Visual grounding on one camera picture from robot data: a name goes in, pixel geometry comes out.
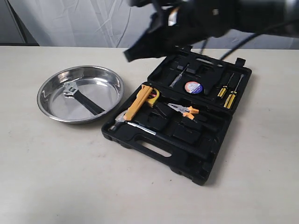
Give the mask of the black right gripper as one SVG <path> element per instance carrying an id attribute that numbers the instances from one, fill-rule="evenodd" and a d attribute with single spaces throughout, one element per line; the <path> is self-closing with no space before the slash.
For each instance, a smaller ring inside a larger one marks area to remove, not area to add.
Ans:
<path id="1" fill-rule="evenodd" d="M 152 4 L 149 27 L 124 51 L 128 62 L 161 58 L 210 37 L 221 37 L 233 28 L 234 0 L 130 0 L 131 7 Z"/>

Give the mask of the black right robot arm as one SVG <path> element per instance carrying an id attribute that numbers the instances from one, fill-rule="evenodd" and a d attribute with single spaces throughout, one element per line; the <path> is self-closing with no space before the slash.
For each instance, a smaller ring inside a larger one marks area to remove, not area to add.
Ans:
<path id="1" fill-rule="evenodd" d="M 260 35 L 299 36 L 296 0 L 130 0 L 131 7 L 151 4 L 149 27 L 124 52 L 131 62 L 174 55 L 182 48 L 219 38 L 230 30 L 249 33 L 237 47 Z"/>

